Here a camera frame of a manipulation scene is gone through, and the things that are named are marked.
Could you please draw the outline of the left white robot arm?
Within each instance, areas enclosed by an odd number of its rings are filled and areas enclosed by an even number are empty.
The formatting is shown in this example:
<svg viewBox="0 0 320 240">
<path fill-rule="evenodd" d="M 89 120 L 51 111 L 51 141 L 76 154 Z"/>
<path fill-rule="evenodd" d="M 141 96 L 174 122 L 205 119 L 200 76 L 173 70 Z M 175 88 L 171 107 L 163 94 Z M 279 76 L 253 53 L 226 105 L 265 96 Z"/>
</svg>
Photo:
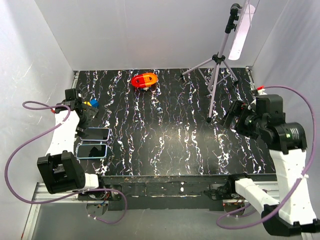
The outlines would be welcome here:
<svg viewBox="0 0 320 240">
<path fill-rule="evenodd" d="M 95 200 L 106 196 L 106 187 L 99 183 L 96 174 L 85 173 L 74 155 L 74 141 L 80 118 L 76 111 L 62 110 L 55 114 L 55 123 L 45 156 L 39 157 L 37 167 L 50 194 L 66 191 L 89 190 Z"/>
</svg>

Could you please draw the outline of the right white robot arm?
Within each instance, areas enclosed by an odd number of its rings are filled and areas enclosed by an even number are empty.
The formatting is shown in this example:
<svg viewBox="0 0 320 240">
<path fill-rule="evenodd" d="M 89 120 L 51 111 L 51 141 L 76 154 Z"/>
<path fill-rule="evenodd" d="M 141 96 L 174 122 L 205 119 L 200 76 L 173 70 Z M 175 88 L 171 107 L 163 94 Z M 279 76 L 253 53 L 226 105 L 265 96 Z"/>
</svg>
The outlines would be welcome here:
<svg viewBox="0 0 320 240">
<path fill-rule="evenodd" d="M 318 233 L 320 220 L 313 210 L 307 183 L 311 162 L 306 162 L 305 130 L 297 122 L 286 122 L 283 99 L 277 94 L 257 96 L 254 105 L 236 100 L 220 123 L 227 128 L 237 118 L 238 134 L 265 142 L 275 167 L 279 199 L 259 188 L 246 173 L 229 175 L 222 189 L 232 199 L 244 197 L 260 213 L 259 223 L 271 236 Z"/>
</svg>

